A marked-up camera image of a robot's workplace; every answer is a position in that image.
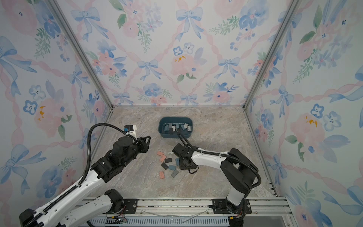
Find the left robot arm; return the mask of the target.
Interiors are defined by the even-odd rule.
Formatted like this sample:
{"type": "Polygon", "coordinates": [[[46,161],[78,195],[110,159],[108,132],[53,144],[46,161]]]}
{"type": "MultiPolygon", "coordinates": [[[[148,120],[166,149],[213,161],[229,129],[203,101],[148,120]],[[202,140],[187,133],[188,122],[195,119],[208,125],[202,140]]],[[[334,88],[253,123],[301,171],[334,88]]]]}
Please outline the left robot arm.
{"type": "Polygon", "coordinates": [[[113,148],[91,166],[85,179],[79,179],[48,204],[22,212],[19,216],[21,226],[77,227],[100,214],[120,212],[125,205],[115,189],[106,191],[86,205],[79,207],[78,204],[121,173],[137,155],[148,152],[150,140],[150,136],[135,141],[129,136],[120,137],[113,148]]]}

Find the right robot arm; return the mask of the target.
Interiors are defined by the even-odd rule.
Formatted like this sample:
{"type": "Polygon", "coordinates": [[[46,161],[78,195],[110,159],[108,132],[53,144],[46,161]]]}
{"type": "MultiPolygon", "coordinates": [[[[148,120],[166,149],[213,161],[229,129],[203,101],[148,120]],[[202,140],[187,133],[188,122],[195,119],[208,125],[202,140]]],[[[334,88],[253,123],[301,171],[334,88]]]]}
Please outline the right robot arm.
{"type": "Polygon", "coordinates": [[[258,168],[239,150],[213,152],[190,145],[177,144],[173,153],[179,158],[181,170],[198,171],[200,166],[208,166],[223,172],[231,185],[225,199],[225,205],[213,209],[230,214],[247,214],[247,196],[251,190],[261,184],[258,168]]]}

